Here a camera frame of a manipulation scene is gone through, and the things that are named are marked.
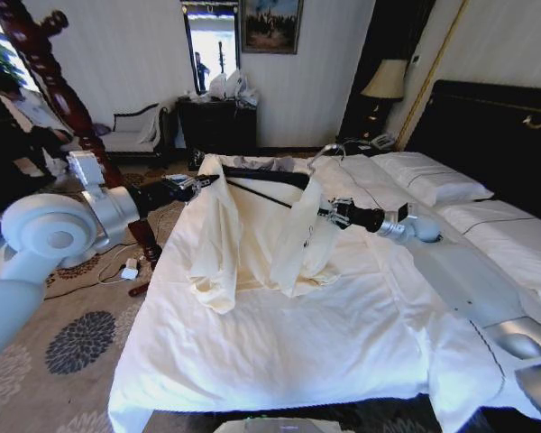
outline carved bed post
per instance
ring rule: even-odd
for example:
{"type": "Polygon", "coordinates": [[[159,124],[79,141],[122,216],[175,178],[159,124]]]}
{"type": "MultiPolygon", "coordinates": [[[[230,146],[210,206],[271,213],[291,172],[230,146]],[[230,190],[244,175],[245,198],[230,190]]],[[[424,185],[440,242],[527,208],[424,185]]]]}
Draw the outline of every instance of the carved bed post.
{"type": "MultiPolygon", "coordinates": [[[[0,0],[0,24],[8,40],[25,57],[30,68],[38,74],[48,91],[57,114],[74,131],[84,150],[91,151],[104,168],[106,186],[123,185],[123,176],[108,159],[105,147],[94,132],[92,119],[76,92],[61,75],[60,64],[52,55],[48,38],[68,27],[68,19],[61,11],[54,11],[41,24],[34,22],[20,0],[0,0]]],[[[152,269],[159,260],[161,248],[147,221],[129,225],[152,269]]]]}

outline white armchair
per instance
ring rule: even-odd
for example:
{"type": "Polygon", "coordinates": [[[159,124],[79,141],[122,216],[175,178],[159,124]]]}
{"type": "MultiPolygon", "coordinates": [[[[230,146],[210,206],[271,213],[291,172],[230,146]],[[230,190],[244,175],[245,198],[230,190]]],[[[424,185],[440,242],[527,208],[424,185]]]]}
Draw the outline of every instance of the white armchair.
{"type": "Polygon", "coordinates": [[[115,114],[112,132],[100,138],[111,158],[166,159],[174,151],[178,128],[176,99],[170,99],[135,113],[115,114]]]}

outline black headboard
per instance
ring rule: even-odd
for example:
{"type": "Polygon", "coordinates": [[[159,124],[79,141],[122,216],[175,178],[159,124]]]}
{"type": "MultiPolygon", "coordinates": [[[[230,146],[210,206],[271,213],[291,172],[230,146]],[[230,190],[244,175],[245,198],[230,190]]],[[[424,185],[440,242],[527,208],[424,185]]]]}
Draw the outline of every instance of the black headboard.
{"type": "Polygon", "coordinates": [[[541,218],[541,88],[439,80],[405,150],[541,218]]]}

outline shirt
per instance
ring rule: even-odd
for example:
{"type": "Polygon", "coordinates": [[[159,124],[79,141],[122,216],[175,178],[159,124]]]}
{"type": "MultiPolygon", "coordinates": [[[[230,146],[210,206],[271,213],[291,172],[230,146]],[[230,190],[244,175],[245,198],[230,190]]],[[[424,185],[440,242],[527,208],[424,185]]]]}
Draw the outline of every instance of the shirt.
{"type": "Polygon", "coordinates": [[[200,90],[206,90],[205,88],[205,72],[208,68],[202,63],[198,63],[197,73],[198,73],[198,86],[200,90]]]}
{"type": "Polygon", "coordinates": [[[327,264],[340,229],[317,215],[328,207],[313,178],[304,191],[286,183],[233,179],[270,197],[289,203],[283,207],[226,183],[221,161],[207,155],[199,174],[217,174],[206,188],[208,205],[193,258],[193,292],[203,305],[223,314],[234,308],[238,290],[280,290],[296,297],[338,279],[327,264]]]}
{"type": "Polygon", "coordinates": [[[22,99],[18,101],[12,101],[12,103],[18,108],[18,110],[28,117],[28,120],[39,126],[40,128],[52,128],[60,129],[68,132],[69,129],[56,117],[46,104],[46,101],[41,95],[27,90],[26,88],[20,88],[22,99]]]}

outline carpet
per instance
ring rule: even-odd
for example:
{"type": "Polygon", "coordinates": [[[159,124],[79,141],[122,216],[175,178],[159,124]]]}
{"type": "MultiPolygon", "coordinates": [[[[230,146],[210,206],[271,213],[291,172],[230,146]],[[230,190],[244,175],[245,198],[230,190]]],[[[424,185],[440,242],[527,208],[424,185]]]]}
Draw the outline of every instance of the carpet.
{"type": "MultiPolygon", "coordinates": [[[[132,184],[159,178],[164,171],[123,167],[132,184]]],[[[186,172],[181,163],[169,173],[186,172]]],[[[81,199],[76,181],[59,182],[42,192],[81,199]]],[[[181,212],[173,204],[149,216],[164,244],[181,212]]],[[[128,290],[149,281],[150,266],[130,233],[123,244],[71,269],[58,269],[47,281],[46,300],[15,341],[0,355],[0,433],[107,433],[112,432],[106,406],[115,366],[143,297],[130,298],[128,290]],[[115,276],[128,257],[141,259],[136,281],[115,276]],[[105,283],[98,283],[98,274],[105,283]]],[[[356,432],[435,433],[440,428],[429,399],[376,399],[349,404],[260,413],[155,412],[145,431],[209,433],[229,419],[250,416],[301,417],[339,421],[356,432]]],[[[480,412],[463,431],[491,432],[480,412]]]]}

